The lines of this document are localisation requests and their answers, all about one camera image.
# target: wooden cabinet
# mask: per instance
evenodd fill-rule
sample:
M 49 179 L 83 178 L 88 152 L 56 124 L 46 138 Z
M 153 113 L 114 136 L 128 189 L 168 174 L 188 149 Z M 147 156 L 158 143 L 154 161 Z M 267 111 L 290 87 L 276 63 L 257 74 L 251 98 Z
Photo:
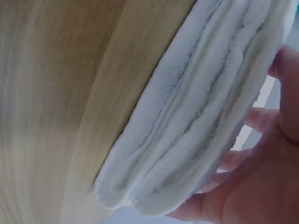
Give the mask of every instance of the wooden cabinet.
M 0 223 L 98 223 L 88 193 L 195 0 L 0 0 Z

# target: towel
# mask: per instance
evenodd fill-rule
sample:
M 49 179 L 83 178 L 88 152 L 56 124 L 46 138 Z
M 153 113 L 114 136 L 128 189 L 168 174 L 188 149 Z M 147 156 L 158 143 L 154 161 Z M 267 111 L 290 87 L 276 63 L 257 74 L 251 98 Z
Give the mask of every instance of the towel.
M 297 3 L 195 3 L 96 178 L 100 204 L 162 216 L 209 180 L 286 41 Z

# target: skin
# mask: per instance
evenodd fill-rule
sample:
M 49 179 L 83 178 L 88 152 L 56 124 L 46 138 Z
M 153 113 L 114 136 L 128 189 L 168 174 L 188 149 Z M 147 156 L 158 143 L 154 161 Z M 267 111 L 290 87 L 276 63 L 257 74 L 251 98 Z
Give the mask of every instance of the skin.
M 299 223 L 299 53 L 284 46 L 269 74 L 281 83 L 279 110 L 252 108 L 262 133 L 252 149 L 230 151 L 203 191 L 170 217 L 216 224 Z

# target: white towel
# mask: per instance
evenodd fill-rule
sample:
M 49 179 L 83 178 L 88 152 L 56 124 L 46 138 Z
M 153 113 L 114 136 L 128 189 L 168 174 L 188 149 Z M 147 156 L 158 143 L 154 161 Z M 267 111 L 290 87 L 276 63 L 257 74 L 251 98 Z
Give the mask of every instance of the white towel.
M 290 32 L 298 0 L 198 0 L 95 182 L 99 203 L 149 216 L 215 172 Z

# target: folded towel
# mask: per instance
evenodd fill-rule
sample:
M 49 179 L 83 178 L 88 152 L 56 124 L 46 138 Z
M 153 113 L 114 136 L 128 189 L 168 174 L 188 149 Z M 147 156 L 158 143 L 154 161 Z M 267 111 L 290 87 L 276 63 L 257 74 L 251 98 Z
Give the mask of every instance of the folded towel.
M 290 32 L 298 0 L 198 0 L 95 182 L 99 203 L 149 216 L 215 172 Z

